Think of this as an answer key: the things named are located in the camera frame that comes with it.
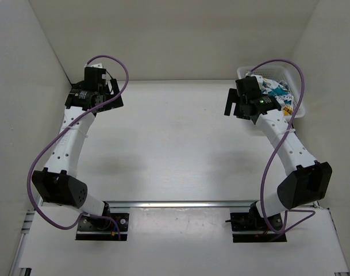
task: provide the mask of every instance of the purple cable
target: purple cable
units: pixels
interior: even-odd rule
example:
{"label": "purple cable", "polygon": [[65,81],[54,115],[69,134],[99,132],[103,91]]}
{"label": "purple cable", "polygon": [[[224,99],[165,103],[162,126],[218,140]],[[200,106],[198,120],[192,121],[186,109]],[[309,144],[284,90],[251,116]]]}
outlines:
{"label": "purple cable", "polygon": [[[75,125],[79,120],[81,120],[84,116],[86,116],[87,114],[101,108],[102,106],[106,105],[106,104],[109,104],[113,101],[115,101],[118,97],[121,96],[122,92],[124,92],[124,90],[126,89],[127,85],[128,85],[128,82],[129,82],[129,72],[128,72],[128,69],[126,69],[125,65],[119,61],[118,59],[112,57],[112,56],[107,56],[107,55],[99,55],[99,56],[95,56],[95,57],[92,57],[88,62],[87,62],[87,65],[90,64],[93,60],[95,59],[98,59],[98,58],[108,58],[108,59],[111,59],[111,60],[114,60],[115,62],[117,62],[118,64],[121,65],[121,67],[124,69],[125,71],[125,75],[126,75],[126,80],[125,80],[125,83],[124,83],[124,86],[122,87],[122,89],[120,90],[120,92],[115,96],[113,97],[112,99],[109,99],[108,101],[105,101],[103,103],[100,103],[99,105],[85,111],[83,114],[81,114],[80,116],[78,116],[75,120],[73,120],[70,124],[69,124],[69,127],[72,127],[73,125]],[[62,225],[59,225],[57,223],[55,223],[54,221],[52,221],[49,217],[47,217],[43,212],[42,210],[39,208],[38,204],[36,203],[35,199],[33,198],[33,194],[32,194],[32,174],[33,174],[33,171],[34,171],[34,168],[37,164],[37,162],[41,159],[41,157],[49,150],[49,148],[51,148],[61,137],[63,137],[66,132],[68,132],[70,130],[70,128],[65,128],[64,130],[62,130],[57,136],[56,138],[54,138],[44,149],[42,149],[42,151],[37,155],[37,157],[35,158],[35,160],[33,161],[32,165],[30,166],[30,169],[29,169],[29,172],[28,172],[28,177],[27,177],[27,180],[26,180],[26,190],[28,191],[28,197],[29,197],[29,200],[30,202],[32,203],[34,209],[36,210],[36,212],[48,223],[50,223],[52,226],[56,227],[56,228],[59,228],[59,229],[62,229],[62,230],[69,230],[71,228],[73,228],[74,226],[76,226],[80,220],[80,218],[84,215],[87,215],[89,216],[89,214],[87,213],[81,213],[78,218],[76,219],[76,221],[70,225],[70,226],[62,226]],[[118,226],[117,226],[117,223],[111,218],[111,217],[105,217],[105,216],[96,216],[96,215],[90,215],[91,217],[94,217],[94,218],[97,218],[97,219],[107,219],[107,220],[110,220],[115,226],[116,226],[116,229],[117,229],[117,233],[118,233],[118,239],[120,240],[121,239],[121,236],[120,236],[120,231],[118,230]]]}
{"label": "purple cable", "polygon": [[[300,69],[300,67],[292,62],[291,60],[288,60],[288,59],[271,59],[271,60],[268,60],[266,62],[263,62],[263,63],[260,63],[258,66],[254,67],[253,69],[251,69],[251,72],[256,70],[257,68],[259,68],[260,66],[263,66],[267,63],[271,63],[271,62],[285,62],[285,63],[288,63],[290,65],[292,65],[293,67],[296,68],[296,70],[298,71],[299,75],[300,75],[300,78],[301,78],[301,92],[300,92],[300,97],[299,97],[299,100],[296,104],[296,107],[295,107],[295,110],[293,111],[292,113],[292,116],[291,116],[291,120],[287,126],[287,130],[291,129],[292,127],[292,124],[294,122],[294,119],[295,119],[295,116],[297,114],[297,111],[299,110],[300,108],[300,105],[302,103],[302,98],[303,98],[303,95],[305,93],[305,79],[304,79],[304,76],[303,76],[303,73],[302,73],[302,70]],[[277,144],[276,148],[274,149],[271,157],[269,158],[268,162],[267,162],[267,165],[266,165],[266,168],[264,169],[264,173],[263,173],[263,176],[261,178],[261,185],[260,185],[260,206],[261,206],[261,212],[263,214],[263,218],[264,218],[264,221],[266,222],[266,224],[268,225],[269,229],[271,231],[273,231],[274,233],[276,234],[284,234],[286,233],[288,230],[294,228],[296,225],[302,223],[303,221],[309,219],[310,217],[314,216],[315,215],[315,211],[307,211],[307,210],[291,210],[291,212],[310,212],[312,213],[311,215],[303,218],[302,220],[298,221],[297,223],[295,223],[294,225],[292,225],[291,227],[287,228],[286,229],[286,222],[287,222],[287,211],[285,211],[284,213],[284,223],[283,223],[283,226],[282,226],[282,229],[281,230],[277,230],[275,229],[272,224],[269,222],[268,218],[267,218],[267,213],[266,213],[266,207],[264,206],[264,188],[265,188],[265,185],[266,185],[266,178],[267,178],[267,174],[268,174],[268,170],[269,170],[269,167],[271,166],[272,164],[272,161],[274,159],[274,157],[276,156],[278,150],[280,149],[280,147],[282,146],[283,142],[285,141],[285,139],[287,138],[287,135],[289,135],[289,132],[286,132],[282,139],[280,140],[280,142]]]}

